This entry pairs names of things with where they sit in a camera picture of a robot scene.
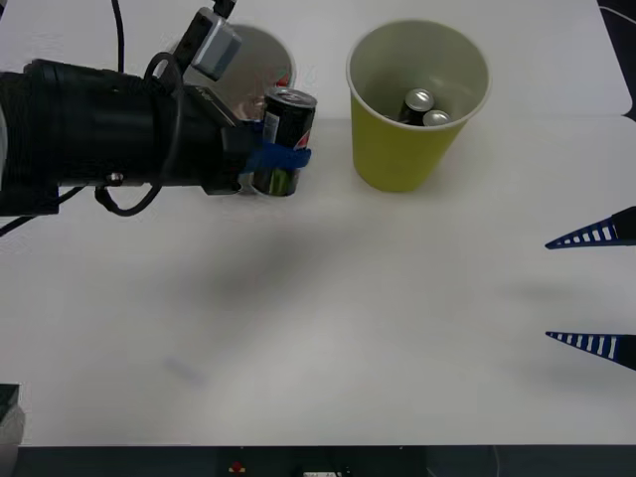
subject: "dark floor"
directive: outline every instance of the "dark floor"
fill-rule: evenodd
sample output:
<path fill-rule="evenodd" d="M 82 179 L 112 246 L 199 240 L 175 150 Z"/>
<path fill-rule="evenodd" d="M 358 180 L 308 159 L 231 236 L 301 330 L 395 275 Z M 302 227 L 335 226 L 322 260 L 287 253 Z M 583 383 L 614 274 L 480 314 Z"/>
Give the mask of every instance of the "dark floor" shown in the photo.
<path fill-rule="evenodd" d="M 633 477 L 633 446 L 502 446 L 500 477 Z M 497 477 L 491 446 L 343 448 L 23 448 L 14 477 Z"/>

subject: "blue striped pad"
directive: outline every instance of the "blue striped pad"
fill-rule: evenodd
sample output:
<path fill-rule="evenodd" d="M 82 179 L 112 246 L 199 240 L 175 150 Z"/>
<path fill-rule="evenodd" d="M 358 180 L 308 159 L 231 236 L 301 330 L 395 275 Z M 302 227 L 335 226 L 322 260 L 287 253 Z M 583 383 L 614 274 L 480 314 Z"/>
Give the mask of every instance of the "blue striped pad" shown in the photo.
<path fill-rule="evenodd" d="M 561 331 L 549 331 L 546 335 L 590 355 L 618 363 L 616 358 L 618 356 L 620 335 L 582 335 Z"/>
<path fill-rule="evenodd" d="M 633 240 L 621 240 L 616 235 L 616 228 L 611 219 L 606 219 L 591 226 L 557 238 L 546 244 L 549 250 L 557 248 L 576 248 L 583 246 L 631 245 Z"/>

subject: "yellow paper cup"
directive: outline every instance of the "yellow paper cup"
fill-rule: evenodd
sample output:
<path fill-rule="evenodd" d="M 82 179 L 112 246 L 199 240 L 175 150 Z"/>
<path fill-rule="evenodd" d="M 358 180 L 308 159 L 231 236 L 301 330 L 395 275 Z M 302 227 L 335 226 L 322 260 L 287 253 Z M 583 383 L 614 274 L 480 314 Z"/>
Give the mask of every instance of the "yellow paper cup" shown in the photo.
<path fill-rule="evenodd" d="M 419 187 L 464 124 L 486 102 L 491 85 L 479 48 L 450 27 L 423 20 L 389 23 L 367 34 L 347 61 L 354 165 L 381 191 Z M 453 119 L 419 127 L 395 120 L 407 92 L 429 90 L 435 109 Z"/>

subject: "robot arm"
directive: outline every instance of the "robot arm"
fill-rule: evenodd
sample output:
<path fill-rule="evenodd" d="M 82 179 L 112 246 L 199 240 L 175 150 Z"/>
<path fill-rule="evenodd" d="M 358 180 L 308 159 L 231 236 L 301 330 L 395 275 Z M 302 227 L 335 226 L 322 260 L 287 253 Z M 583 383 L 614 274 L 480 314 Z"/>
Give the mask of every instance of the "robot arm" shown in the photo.
<path fill-rule="evenodd" d="M 181 80 L 188 66 L 221 77 L 240 46 L 227 22 L 235 1 L 197 13 L 170 59 L 178 69 L 160 78 L 154 66 L 143 79 L 44 60 L 0 73 L 0 216 L 56 214 L 62 186 L 95 186 L 108 209 L 106 187 L 237 192 L 258 136 L 211 90 Z"/>

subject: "cup rim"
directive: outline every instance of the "cup rim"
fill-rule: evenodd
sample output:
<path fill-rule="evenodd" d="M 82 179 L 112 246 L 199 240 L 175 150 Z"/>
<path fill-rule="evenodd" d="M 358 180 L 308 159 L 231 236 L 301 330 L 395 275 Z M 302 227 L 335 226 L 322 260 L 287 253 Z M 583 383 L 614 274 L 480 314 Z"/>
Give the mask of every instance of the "cup rim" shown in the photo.
<path fill-rule="evenodd" d="M 447 124 L 442 124 L 441 126 L 428 126 L 428 127 L 424 128 L 422 126 L 411 126 L 409 124 L 403 124 L 401 122 L 397 122 L 397 121 L 389 119 L 389 118 L 387 118 L 385 116 L 382 116 L 377 111 L 372 109 L 362 99 L 362 97 L 358 94 L 358 91 L 354 87 L 353 81 L 351 80 L 351 58 L 353 57 L 354 53 L 356 52 L 356 50 L 358 49 L 360 44 L 367 37 L 369 37 L 372 33 L 376 32 L 380 28 L 384 28 L 384 27 L 387 27 L 387 26 L 390 26 L 390 25 L 394 25 L 394 24 L 397 24 L 397 23 L 429 23 L 429 24 L 439 25 L 440 27 L 447 28 L 449 30 L 454 31 L 458 35 L 461 35 L 466 40 L 468 40 L 468 42 L 473 47 L 475 47 L 477 52 L 479 52 L 479 55 L 481 55 L 481 58 L 484 61 L 484 64 L 486 65 L 486 72 L 488 73 L 488 86 L 486 87 L 486 92 L 484 93 L 484 97 L 481 99 L 479 104 L 477 104 L 473 108 L 472 111 L 470 111 L 468 114 L 462 116 L 461 118 L 459 118 L 459 119 L 457 119 L 455 121 L 449 122 Z M 440 22 L 435 22 L 435 21 L 432 21 L 432 20 L 424 20 L 424 19 L 405 18 L 405 19 L 392 20 L 390 22 L 383 23 L 382 25 L 374 28 L 373 30 L 368 31 L 367 33 L 365 33 L 362 37 L 360 37 L 358 39 L 358 41 L 354 44 L 354 46 L 352 47 L 351 51 L 349 52 L 349 56 L 347 57 L 347 83 L 349 84 L 349 91 L 356 98 L 356 100 L 362 105 L 362 107 L 368 113 L 370 113 L 372 116 L 376 117 L 380 121 L 385 122 L 387 124 L 390 124 L 391 126 L 398 127 L 399 129 L 405 129 L 405 130 L 408 130 L 408 131 L 420 131 L 420 132 L 431 131 L 432 132 L 432 131 L 442 131 L 444 129 L 452 129 L 453 127 L 457 127 L 458 125 L 468 121 L 468 119 L 470 119 L 475 114 L 477 114 L 482 109 L 482 107 L 484 107 L 484 104 L 486 104 L 486 101 L 488 100 L 488 98 L 490 96 L 490 91 L 491 91 L 492 85 L 493 85 L 493 77 L 492 77 L 492 74 L 491 74 L 491 68 L 490 68 L 490 63 L 488 62 L 488 58 L 486 57 L 486 55 L 484 55 L 483 50 L 481 48 L 479 48 L 479 45 L 477 45 L 477 43 L 475 43 L 472 38 L 470 38 L 469 36 L 467 36 L 464 33 L 460 32 L 456 28 L 450 27 L 450 26 L 445 25 L 445 24 L 440 23 Z"/>

